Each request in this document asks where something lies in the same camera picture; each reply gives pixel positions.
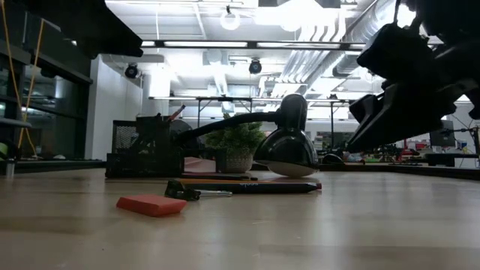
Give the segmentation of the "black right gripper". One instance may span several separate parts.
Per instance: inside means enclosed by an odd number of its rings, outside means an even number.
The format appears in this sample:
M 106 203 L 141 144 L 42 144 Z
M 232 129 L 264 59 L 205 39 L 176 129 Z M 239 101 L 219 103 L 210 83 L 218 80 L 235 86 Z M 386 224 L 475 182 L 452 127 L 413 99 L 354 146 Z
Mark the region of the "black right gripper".
M 432 49 L 414 26 L 383 26 L 367 43 L 358 64 L 382 77 L 381 94 L 366 94 L 349 105 L 359 123 L 346 145 L 363 152 L 439 130 L 442 117 L 466 95 L 479 118 L 479 27 L 447 25 L 442 44 Z

